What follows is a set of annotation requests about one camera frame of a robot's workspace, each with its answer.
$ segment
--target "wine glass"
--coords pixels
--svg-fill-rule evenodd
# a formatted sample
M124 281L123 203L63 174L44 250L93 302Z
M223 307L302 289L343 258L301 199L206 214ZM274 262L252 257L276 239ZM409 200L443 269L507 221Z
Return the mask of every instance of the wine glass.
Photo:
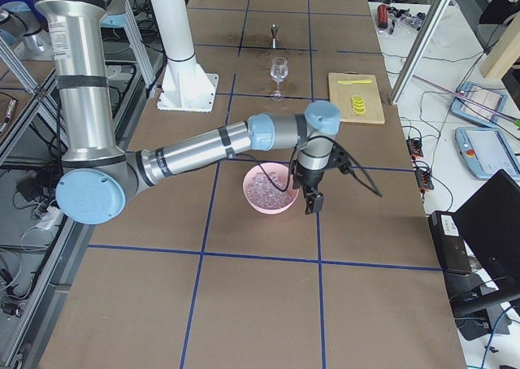
M287 74L289 73L287 59L282 57L277 57L273 59L273 63L271 65L271 78L276 82L276 90L271 94L271 99L273 101L281 101L284 99L284 95L280 91L280 83L282 83L285 78L287 78Z

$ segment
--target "bowl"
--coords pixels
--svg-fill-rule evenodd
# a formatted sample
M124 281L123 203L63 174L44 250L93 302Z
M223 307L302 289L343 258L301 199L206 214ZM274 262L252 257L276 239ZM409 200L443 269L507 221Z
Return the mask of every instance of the bowl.
M288 167L279 163L262 163L253 167L244 177L242 189L245 199L257 211L276 215L286 211L297 199L299 189L293 189L293 178L285 193L277 190L267 179L260 166L280 188L287 184Z

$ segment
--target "pink bowl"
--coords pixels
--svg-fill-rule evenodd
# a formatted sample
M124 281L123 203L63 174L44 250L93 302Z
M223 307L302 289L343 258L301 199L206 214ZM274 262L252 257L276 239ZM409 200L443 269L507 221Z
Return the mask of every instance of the pink bowl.
M287 175L288 175L288 168L287 166L284 166L283 164L279 163L262 163L260 166L263 167L263 169L269 173L276 173L278 175L278 181L281 182L282 188L287 183ZM275 194L279 194L280 196L284 196L285 194L288 194L288 200L284 203L284 206L280 208L275 209L267 209L265 207L259 206L255 204L251 199L249 199L247 195L247 189L249 185L252 183L254 177L258 173L262 173L262 169L260 166L255 166L251 170L248 171L248 173L244 177L244 183L242 184L242 189L244 190L244 196L245 199L248 201L248 203L257 211L265 213L266 215L276 215L277 213L281 213L283 211L286 211L297 199L298 194L300 193L299 189L293 189L293 178L291 178L291 183L289 184L288 190L286 193L281 193L279 191L276 191Z

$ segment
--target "computer monitor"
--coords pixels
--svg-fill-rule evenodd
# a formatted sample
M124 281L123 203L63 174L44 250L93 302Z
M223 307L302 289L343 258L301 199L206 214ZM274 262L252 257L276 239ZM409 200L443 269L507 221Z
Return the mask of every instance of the computer monitor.
M462 317L502 302L520 312L520 187L499 170L453 215L458 231L499 290L453 302Z

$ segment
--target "yellow knife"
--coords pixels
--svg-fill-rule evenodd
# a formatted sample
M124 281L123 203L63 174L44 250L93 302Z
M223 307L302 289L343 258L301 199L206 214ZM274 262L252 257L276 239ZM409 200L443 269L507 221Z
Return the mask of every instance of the yellow knife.
M337 82L340 85L369 84L372 83L372 79L338 80Z

